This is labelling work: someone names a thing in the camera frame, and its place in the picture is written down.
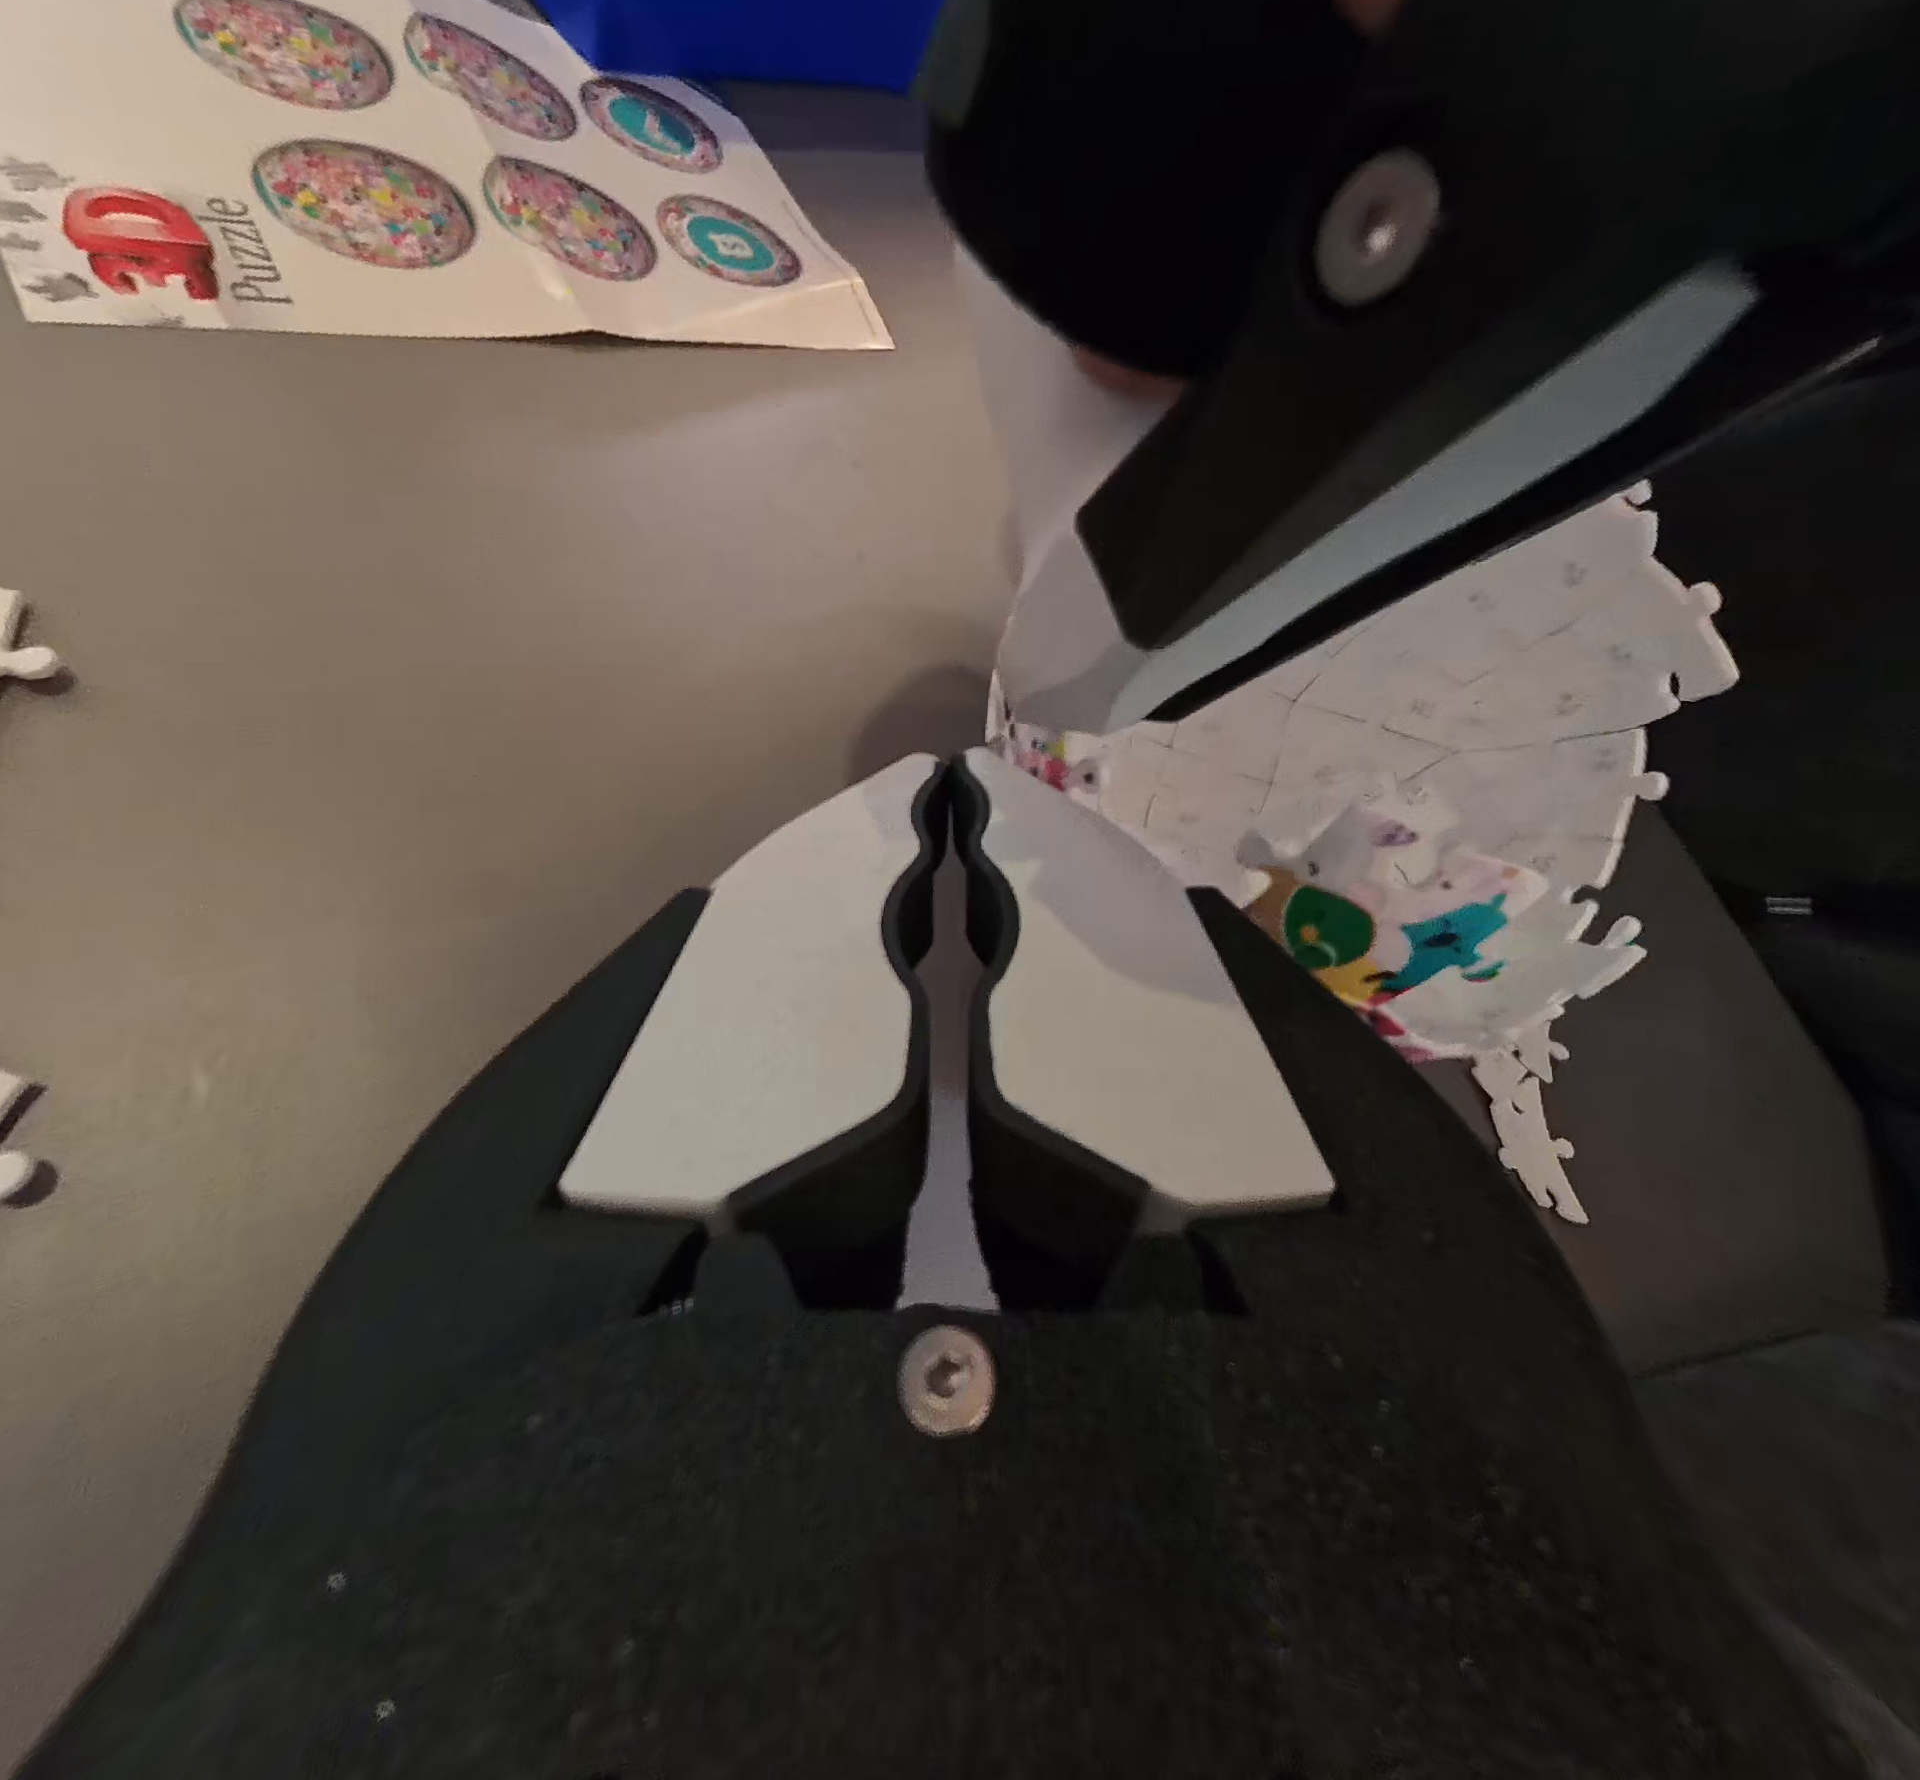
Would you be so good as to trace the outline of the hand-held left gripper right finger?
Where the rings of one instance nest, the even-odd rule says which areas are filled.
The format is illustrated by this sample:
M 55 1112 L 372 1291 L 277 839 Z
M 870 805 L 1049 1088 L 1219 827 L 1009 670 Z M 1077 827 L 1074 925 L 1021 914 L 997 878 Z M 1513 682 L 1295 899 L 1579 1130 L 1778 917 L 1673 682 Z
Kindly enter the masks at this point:
M 972 1226 L 1004 1308 L 1090 1308 L 1140 1241 L 1329 1207 L 1196 903 L 1130 832 L 963 757 Z

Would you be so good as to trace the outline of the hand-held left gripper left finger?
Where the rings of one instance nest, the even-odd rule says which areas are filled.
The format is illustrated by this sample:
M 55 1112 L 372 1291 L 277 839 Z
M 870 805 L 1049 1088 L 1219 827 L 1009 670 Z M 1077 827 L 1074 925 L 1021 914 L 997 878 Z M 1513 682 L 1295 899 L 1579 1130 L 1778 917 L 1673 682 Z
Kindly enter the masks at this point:
M 719 874 L 559 1203 L 765 1241 L 799 1301 L 896 1301 L 928 1168 L 917 966 L 944 843 L 947 764 L 907 754 Z

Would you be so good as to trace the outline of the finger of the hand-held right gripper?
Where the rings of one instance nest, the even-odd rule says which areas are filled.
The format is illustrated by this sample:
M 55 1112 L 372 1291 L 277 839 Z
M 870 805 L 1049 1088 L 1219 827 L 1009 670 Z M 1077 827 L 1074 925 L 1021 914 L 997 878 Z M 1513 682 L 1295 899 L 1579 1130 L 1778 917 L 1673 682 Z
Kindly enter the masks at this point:
M 1098 735 L 1209 705 L 1306 653 L 1324 637 L 1310 619 L 1318 611 L 1345 633 L 1485 563 L 1486 551 L 1447 543 L 1466 527 L 1486 527 L 1492 550 L 1534 535 L 1533 525 L 1500 527 L 1496 507 L 1644 420 L 1756 306 L 1738 273 L 1696 269 L 1356 519 L 1310 536 L 1196 631 L 1152 647 L 1121 633 L 1077 517 L 1166 418 L 1171 393 L 1104 390 L 966 250 L 956 268 L 1014 492 L 1015 595 L 995 681 L 1017 719 Z
M 1182 719 L 1461 567 L 1615 497 L 1725 432 L 1914 343 L 1914 306 L 1649 306 L 1468 429 L 1189 642 L 1157 696 Z

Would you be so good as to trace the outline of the colourful puzzle ball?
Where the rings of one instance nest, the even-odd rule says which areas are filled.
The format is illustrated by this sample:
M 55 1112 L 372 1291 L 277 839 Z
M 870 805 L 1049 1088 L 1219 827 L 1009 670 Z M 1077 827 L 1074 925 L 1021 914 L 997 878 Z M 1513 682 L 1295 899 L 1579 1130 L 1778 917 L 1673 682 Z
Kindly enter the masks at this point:
M 1640 957 L 1594 931 L 1649 728 L 1738 681 L 1638 481 L 1176 720 L 987 743 L 1238 903 L 1410 1062 L 1544 1042 Z

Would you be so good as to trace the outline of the row of white puzzle pieces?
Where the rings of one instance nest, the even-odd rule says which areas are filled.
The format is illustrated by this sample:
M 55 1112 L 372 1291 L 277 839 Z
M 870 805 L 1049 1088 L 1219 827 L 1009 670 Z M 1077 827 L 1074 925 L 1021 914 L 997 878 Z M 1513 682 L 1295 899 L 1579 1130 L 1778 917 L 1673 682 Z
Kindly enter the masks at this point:
M 1569 1179 L 1576 1148 L 1554 1133 L 1544 1105 L 1554 1063 L 1567 1056 L 1569 1048 L 1553 1033 L 1553 1022 L 1536 1022 L 1509 1047 L 1475 1056 L 1468 1073 L 1490 1105 L 1500 1165 L 1534 1207 L 1562 1223 L 1588 1226 L 1589 1216 Z

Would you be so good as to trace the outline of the white puzzle leaflet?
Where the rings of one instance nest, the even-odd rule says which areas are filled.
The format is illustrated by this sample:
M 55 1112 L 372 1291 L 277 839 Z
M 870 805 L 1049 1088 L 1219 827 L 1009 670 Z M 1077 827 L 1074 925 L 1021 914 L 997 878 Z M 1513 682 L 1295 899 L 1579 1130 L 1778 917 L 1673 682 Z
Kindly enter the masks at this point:
M 747 125 L 491 0 L 2 0 L 31 322 L 888 353 Z

